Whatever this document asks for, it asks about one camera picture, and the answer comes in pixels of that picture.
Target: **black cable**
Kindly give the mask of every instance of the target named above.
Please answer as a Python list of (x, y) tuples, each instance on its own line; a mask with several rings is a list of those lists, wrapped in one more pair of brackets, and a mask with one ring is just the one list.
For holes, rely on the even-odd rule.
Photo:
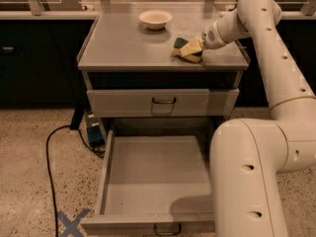
[[(71, 125), (64, 125), (61, 126), (57, 129), (55, 129), (53, 132), (50, 133), (50, 135), (47, 138), (46, 141), (46, 164), (47, 164), (47, 171), (48, 171), (48, 177), (49, 177), (49, 182), (50, 182), (50, 188), (51, 188), (51, 196), (52, 196), (52, 203), (53, 203), (53, 210), (54, 210), (54, 220), (55, 220), (55, 237), (58, 237), (58, 211), (57, 211), (57, 203), (56, 203), (56, 195), (55, 195), (55, 188), (53, 185), (53, 180), (52, 180), (52, 175), (51, 175), (51, 170), (50, 170), (50, 162), (49, 162), (49, 150), (48, 150), (48, 145), (49, 145), (49, 141), (50, 138), (59, 130), (62, 130), (64, 128), (70, 128)], [(81, 140), (83, 142), (83, 144), (90, 150), (92, 151), (94, 154), (96, 154), (98, 157), (103, 158), (104, 157), (104, 151), (97, 151), (95, 150), (95, 148), (91, 148), (90, 146), (88, 146), (88, 144), (85, 142), (82, 133), (80, 131), (80, 129), (78, 129), (79, 135), (81, 137)]]

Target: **speckled floor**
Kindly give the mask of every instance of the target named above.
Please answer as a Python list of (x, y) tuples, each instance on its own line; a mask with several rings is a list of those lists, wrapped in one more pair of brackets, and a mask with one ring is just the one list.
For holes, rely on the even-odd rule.
[[(70, 124), (72, 115), (72, 110), (0, 111), (1, 236), (54, 236), (45, 142), (57, 127)], [(233, 116), (266, 119), (269, 113), (267, 109), (236, 109)], [(84, 121), (81, 129), (86, 135)], [(80, 225), (68, 235), (64, 224), (69, 227), (72, 222), (77, 229), (75, 219), (80, 213), (93, 215), (102, 159), (86, 149), (78, 131), (69, 128), (51, 138), (49, 156), (58, 211), (64, 213), (60, 236), (86, 236)], [(277, 176), (290, 237), (316, 236), (315, 180), (316, 167)]]

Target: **white robotic arm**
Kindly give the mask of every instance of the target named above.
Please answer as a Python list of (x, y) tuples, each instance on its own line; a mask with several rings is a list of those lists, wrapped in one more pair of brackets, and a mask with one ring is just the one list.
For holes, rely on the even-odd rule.
[(272, 117), (233, 119), (212, 137), (216, 237), (288, 236), (276, 173), (316, 163), (315, 95), (277, 33), (280, 12), (273, 0), (239, 0), (204, 31), (211, 49), (252, 38)]

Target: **white bowl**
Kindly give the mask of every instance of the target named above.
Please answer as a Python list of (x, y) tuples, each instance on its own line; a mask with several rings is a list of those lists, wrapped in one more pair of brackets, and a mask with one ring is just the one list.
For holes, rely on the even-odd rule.
[(145, 11), (139, 15), (139, 20), (151, 30), (163, 29), (172, 18), (171, 13), (162, 10)]

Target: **closed drawer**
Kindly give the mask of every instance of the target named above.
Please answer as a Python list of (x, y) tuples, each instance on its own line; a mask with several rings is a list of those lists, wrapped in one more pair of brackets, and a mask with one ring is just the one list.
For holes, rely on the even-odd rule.
[(228, 116), (239, 90), (89, 90), (95, 117)]
[(203, 137), (118, 136), (110, 130), (89, 235), (213, 232)]

